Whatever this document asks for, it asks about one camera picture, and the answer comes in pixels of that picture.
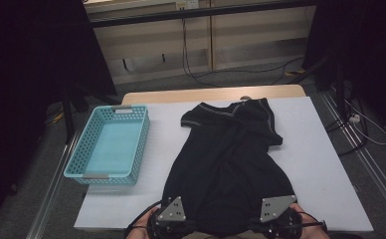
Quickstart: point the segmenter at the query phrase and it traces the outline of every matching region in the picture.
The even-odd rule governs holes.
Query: table surface
[[[305,97],[305,92],[299,85],[143,92],[125,95],[122,104],[236,101],[241,97],[251,99],[296,98]]]

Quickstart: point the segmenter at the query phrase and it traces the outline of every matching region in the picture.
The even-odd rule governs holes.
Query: black t-shirt
[[[216,236],[244,232],[250,219],[260,217],[263,198],[294,194],[268,155],[269,146],[283,139],[266,99],[227,108],[202,103],[182,117],[181,125],[191,131],[172,165],[162,201],[181,196],[186,217],[198,231]]]

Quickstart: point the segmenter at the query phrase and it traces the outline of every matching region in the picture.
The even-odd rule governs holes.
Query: teal plastic basket
[[[95,108],[64,176],[81,184],[134,185],[149,124],[144,105]]]

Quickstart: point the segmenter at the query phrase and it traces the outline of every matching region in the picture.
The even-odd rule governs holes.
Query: basket handle
[[[82,179],[109,179],[108,174],[84,174]]]
[[[133,111],[131,105],[111,106],[111,108],[116,114],[129,114]]]

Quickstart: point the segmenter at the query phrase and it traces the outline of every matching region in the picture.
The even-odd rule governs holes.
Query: metal rail
[[[279,0],[279,1],[245,4],[245,5],[199,8],[199,9],[190,9],[190,10],[183,10],[183,11],[153,13],[153,14],[130,16],[130,17],[97,19],[97,20],[91,20],[89,22],[84,22],[84,23],[52,25],[47,28],[57,28],[57,29],[102,28],[102,27],[130,25],[130,24],[137,24],[137,23],[159,22],[159,21],[168,21],[168,20],[176,20],[176,19],[187,19],[187,18],[218,16],[218,15],[235,14],[235,13],[247,13],[247,12],[267,11],[267,10],[276,10],[276,9],[306,7],[306,6],[319,5],[326,2],[328,1],[327,0]]]

